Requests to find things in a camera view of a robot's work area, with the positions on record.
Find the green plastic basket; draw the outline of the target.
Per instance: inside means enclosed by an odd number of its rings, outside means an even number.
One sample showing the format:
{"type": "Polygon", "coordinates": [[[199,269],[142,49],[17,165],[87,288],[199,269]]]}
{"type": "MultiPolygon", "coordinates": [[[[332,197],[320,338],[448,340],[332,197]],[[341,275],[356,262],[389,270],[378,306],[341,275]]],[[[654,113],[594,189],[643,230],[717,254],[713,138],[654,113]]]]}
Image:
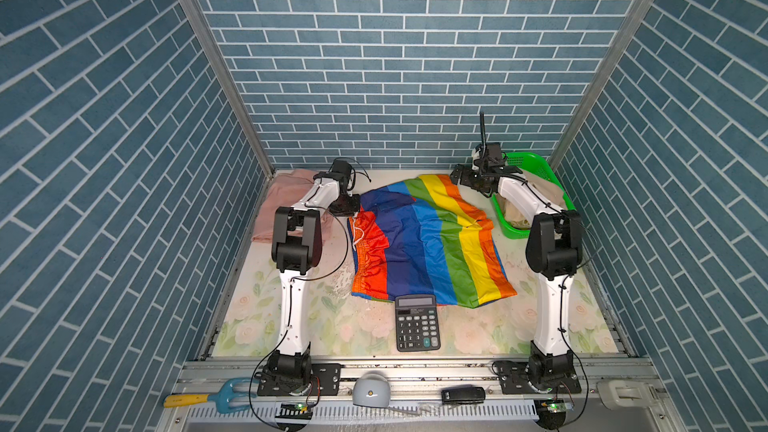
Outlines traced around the green plastic basket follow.
{"type": "MultiPolygon", "coordinates": [[[[506,152],[507,164],[509,166],[517,166],[529,175],[536,175],[543,180],[556,184],[562,190],[562,198],[566,207],[569,210],[574,210],[575,206],[570,200],[570,197],[562,186],[560,180],[557,178],[555,172],[549,166],[548,162],[541,156],[532,152],[506,152]]],[[[504,210],[500,202],[501,198],[498,195],[494,195],[490,202],[493,210],[495,211],[499,227],[503,235],[508,239],[527,239],[529,236],[528,229],[515,228],[510,222],[508,222],[504,216],[504,210]]]]}

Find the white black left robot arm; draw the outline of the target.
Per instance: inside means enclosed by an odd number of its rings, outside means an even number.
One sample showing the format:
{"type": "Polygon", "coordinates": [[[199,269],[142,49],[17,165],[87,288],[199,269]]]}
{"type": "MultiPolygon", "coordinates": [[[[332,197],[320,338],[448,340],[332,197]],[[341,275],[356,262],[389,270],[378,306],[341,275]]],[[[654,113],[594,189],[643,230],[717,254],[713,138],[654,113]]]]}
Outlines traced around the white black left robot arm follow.
{"type": "Polygon", "coordinates": [[[311,344],[304,303],[308,276],[322,257],[322,219],[354,216],[360,196],[353,192],[355,169],[336,158],[326,171],[313,176],[312,187],[289,206],[276,209],[271,258],[279,272],[282,307],[277,344],[266,359],[263,374],[284,391],[306,387],[311,381],[311,344]]]}

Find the pink shorts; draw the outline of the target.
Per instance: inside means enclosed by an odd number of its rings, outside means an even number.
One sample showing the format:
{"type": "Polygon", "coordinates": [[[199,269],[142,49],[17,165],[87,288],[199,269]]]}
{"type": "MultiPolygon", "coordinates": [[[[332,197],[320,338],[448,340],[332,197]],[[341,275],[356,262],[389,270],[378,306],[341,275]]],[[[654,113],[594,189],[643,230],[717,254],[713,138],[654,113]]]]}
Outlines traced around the pink shorts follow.
{"type": "Polygon", "coordinates": [[[272,242],[277,208],[290,207],[298,202],[304,203],[303,198],[310,196],[316,174],[316,171],[308,169],[295,169],[275,177],[255,220],[251,238],[253,242],[272,242]]]}

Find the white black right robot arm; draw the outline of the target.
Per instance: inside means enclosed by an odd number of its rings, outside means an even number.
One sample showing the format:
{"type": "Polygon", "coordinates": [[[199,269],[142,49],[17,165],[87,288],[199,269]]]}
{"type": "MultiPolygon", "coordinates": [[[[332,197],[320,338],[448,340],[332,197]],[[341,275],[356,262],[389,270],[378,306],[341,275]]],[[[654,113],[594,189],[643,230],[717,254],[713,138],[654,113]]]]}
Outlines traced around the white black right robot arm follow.
{"type": "Polygon", "coordinates": [[[450,179],[487,197],[501,196],[530,223],[525,254],[529,268],[537,274],[539,292],[528,382],[547,391],[574,377],[575,354],[567,325],[569,296],[583,257],[580,214],[545,198],[521,169],[507,164],[498,143],[478,145],[472,164],[456,166],[450,179]]]}

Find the rainbow striped shorts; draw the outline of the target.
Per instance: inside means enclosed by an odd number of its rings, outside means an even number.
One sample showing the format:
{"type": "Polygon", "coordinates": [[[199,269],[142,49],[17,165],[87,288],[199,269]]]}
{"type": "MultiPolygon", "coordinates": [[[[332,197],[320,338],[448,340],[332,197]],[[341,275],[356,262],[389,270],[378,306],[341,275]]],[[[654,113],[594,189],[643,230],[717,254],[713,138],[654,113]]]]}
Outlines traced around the rainbow striped shorts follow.
{"type": "Polygon", "coordinates": [[[427,294],[440,305],[475,309],[513,297],[486,213],[442,174],[370,190],[349,220],[353,295],[393,301],[427,294]]]}

